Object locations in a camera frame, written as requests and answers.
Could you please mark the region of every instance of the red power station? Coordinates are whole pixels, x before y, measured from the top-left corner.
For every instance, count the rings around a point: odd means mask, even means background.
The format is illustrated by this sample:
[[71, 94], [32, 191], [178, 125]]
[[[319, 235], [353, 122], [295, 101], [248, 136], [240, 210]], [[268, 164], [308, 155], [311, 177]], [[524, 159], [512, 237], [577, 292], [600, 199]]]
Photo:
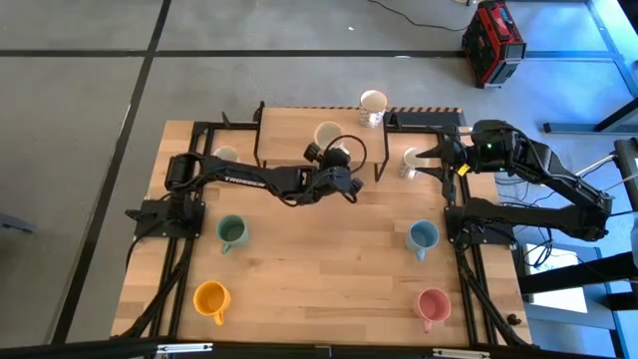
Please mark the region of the red power station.
[[480, 2], [463, 34], [463, 50], [481, 89], [503, 84], [525, 57], [526, 46], [503, 1]]

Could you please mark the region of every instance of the white cup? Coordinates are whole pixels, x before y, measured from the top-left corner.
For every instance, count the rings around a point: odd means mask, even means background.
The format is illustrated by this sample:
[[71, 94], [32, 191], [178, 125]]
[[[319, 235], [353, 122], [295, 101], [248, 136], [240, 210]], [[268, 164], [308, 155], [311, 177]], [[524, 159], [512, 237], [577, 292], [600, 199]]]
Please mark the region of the white cup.
[[359, 101], [359, 123], [367, 128], [376, 128], [383, 122], [388, 108], [388, 97], [377, 90], [368, 90]]
[[217, 156], [225, 161], [239, 161], [239, 155], [237, 154], [237, 151], [231, 146], [222, 146], [219, 149], [215, 150], [212, 155]]
[[[325, 122], [317, 126], [315, 130], [315, 144], [317, 144], [321, 150], [326, 150], [332, 140], [343, 135], [343, 129], [336, 123]], [[341, 141], [337, 141], [332, 147], [340, 147]]]
[[401, 166], [399, 167], [399, 177], [406, 180], [413, 180], [420, 172], [416, 168], [426, 168], [429, 166], [429, 159], [417, 159], [417, 155], [423, 150], [409, 148], [403, 153]]

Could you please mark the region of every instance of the mug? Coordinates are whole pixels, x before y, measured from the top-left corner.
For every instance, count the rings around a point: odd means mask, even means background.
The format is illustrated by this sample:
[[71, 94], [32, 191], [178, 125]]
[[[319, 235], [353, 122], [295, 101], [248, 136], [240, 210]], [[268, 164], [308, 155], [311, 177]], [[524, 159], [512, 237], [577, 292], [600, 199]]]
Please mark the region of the mug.
[[226, 254], [233, 246], [248, 244], [248, 227], [239, 215], [227, 215], [217, 224], [217, 237], [221, 239], [221, 253]]
[[215, 150], [212, 155], [217, 156], [225, 161], [239, 161], [239, 155], [237, 154], [237, 151], [231, 146], [222, 146], [219, 149]]
[[415, 299], [414, 311], [421, 318], [423, 331], [430, 333], [434, 322], [443, 322], [450, 317], [452, 304], [445, 292], [438, 288], [429, 288]]
[[[325, 151], [332, 140], [341, 135], [343, 135], [343, 129], [338, 124], [330, 121], [321, 123], [315, 129], [315, 144]], [[341, 141], [334, 143], [333, 147], [341, 147]]]
[[418, 261], [423, 261], [428, 249], [439, 242], [439, 230], [429, 220], [417, 220], [412, 223], [406, 236], [406, 248], [415, 253]]
[[429, 165], [428, 159], [417, 159], [417, 155], [421, 152], [422, 150], [409, 148], [403, 153], [399, 166], [399, 177], [413, 180], [420, 173], [417, 168], [426, 168]]
[[215, 324], [223, 324], [223, 312], [230, 305], [230, 293], [221, 283], [207, 281], [202, 283], [192, 297], [195, 310], [201, 315], [210, 315]]
[[359, 124], [367, 128], [376, 128], [383, 122], [388, 108], [388, 97], [377, 90], [368, 90], [359, 100]]

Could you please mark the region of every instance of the wooden tabletop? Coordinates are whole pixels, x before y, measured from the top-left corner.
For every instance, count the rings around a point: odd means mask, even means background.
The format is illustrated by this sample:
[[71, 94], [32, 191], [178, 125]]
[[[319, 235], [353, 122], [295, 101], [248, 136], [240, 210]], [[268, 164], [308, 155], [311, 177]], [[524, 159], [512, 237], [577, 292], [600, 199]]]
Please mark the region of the wooden tabletop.
[[[259, 158], [271, 165], [299, 164], [308, 144], [314, 142], [315, 130], [325, 122], [338, 124], [343, 133], [354, 135], [366, 144], [366, 162], [380, 164], [386, 157], [381, 126], [368, 129], [359, 125], [357, 108], [300, 109], [265, 108], [261, 117], [259, 135]], [[353, 164], [363, 158], [361, 145], [353, 140], [344, 140]]]
[[[148, 196], [165, 193], [168, 159], [187, 150], [192, 124], [166, 123]], [[215, 131], [213, 150], [234, 146], [242, 162], [254, 164], [254, 138], [251, 131]], [[398, 177], [404, 150], [431, 148], [437, 143], [436, 137], [389, 134], [388, 141], [390, 160], [381, 180], [374, 181], [369, 165], [356, 173], [365, 183], [356, 204], [332, 195], [317, 204], [289, 208], [265, 190], [231, 183], [208, 184], [203, 196], [207, 203], [204, 228], [194, 245], [178, 337], [240, 342], [468, 345], [457, 264], [453, 248], [446, 241], [446, 202], [441, 184], [427, 176], [413, 181]], [[263, 154], [261, 158], [269, 160]], [[470, 188], [473, 196], [498, 201], [490, 174], [471, 175]], [[248, 246], [222, 255], [214, 226], [228, 214], [245, 218], [250, 239]], [[434, 222], [441, 233], [440, 243], [423, 262], [418, 262], [404, 245], [407, 229], [417, 219]], [[509, 249], [497, 245], [483, 245], [481, 249], [492, 301], [503, 316], [515, 313], [523, 320], [515, 330], [530, 341]], [[128, 329], [155, 295], [165, 250], [164, 238], [147, 238], [138, 244], [125, 278], [113, 334]], [[232, 298], [220, 327], [210, 317], [199, 315], [192, 305], [194, 290], [207, 280], [222, 282]], [[436, 324], [430, 334], [424, 334], [411, 308], [417, 293], [429, 287], [446, 291], [453, 311], [445, 324]], [[476, 299], [474, 302], [478, 337], [486, 341], [480, 306]], [[171, 307], [170, 299], [160, 333], [166, 334]]]

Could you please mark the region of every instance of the concrete floor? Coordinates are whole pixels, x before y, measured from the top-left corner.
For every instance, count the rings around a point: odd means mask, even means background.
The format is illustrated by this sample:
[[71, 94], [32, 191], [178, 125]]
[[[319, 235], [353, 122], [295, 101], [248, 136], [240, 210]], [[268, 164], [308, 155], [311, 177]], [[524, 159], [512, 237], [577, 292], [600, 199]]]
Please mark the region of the concrete floor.
[[[160, 4], [5, 0], [0, 49], [145, 49]], [[475, 9], [446, 0], [392, 6], [417, 22], [452, 28], [466, 26]], [[529, 50], [605, 50], [585, 5], [509, 7]], [[411, 26], [365, 0], [180, 0], [172, 3], [159, 47], [456, 50], [461, 35]], [[0, 346], [48, 340], [141, 62], [0, 58], [0, 153], [13, 155], [0, 160], [0, 212], [40, 227], [35, 235], [0, 231]], [[134, 228], [124, 210], [138, 207], [146, 192], [165, 121], [218, 121], [221, 111], [247, 120], [260, 100], [267, 106], [355, 106], [369, 88], [385, 91], [394, 106], [461, 107], [469, 125], [507, 120], [551, 145], [575, 171], [604, 157], [617, 138], [544, 135], [540, 125], [598, 122], [631, 99], [609, 61], [528, 60], [502, 89], [478, 90], [461, 59], [155, 59], [70, 340], [109, 335]], [[613, 166], [588, 177], [602, 187], [618, 178]], [[521, 197], [523, 190], [501, 192]], [[531, 186], [527, 199], [545, 193]], [[622, 187], [613, 194], [614, 211], [629, 209]], [[631, 224], [630, 217], [610, 220], [610, 235], [595, 245], [605, 255], [627, 250]], [[521, 239], [540, 237], [526, 230]]]

